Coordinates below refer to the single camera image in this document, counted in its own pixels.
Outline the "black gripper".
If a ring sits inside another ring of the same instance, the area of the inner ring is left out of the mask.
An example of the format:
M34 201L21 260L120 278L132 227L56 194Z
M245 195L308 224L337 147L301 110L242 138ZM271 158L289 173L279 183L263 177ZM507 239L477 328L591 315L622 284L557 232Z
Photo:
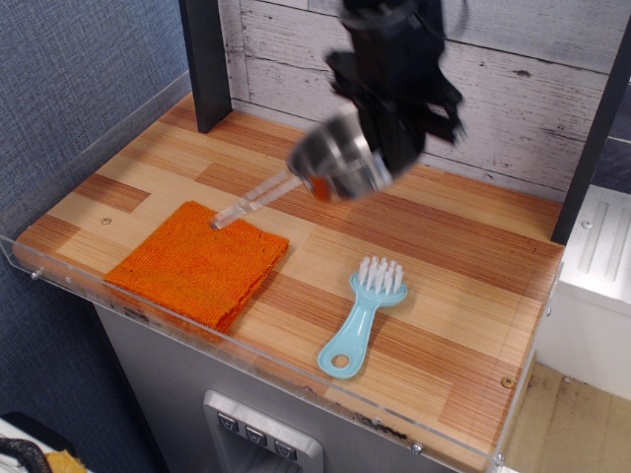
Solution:
M456 142L462 94L440 68L442 24L345 28L354 49L326 56L333 90L359 108L363 134L386 169L406 172L422 153L426 134Z

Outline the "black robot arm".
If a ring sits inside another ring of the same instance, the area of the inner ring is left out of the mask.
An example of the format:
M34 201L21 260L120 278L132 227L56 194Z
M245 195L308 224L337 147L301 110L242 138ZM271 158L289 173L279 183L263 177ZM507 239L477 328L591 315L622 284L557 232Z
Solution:
M439 1L346 1L340 23L350 51L331 51L333 90L354 103L372 152L393 175L406 171L433 135L456 140L460 91L445 77Z

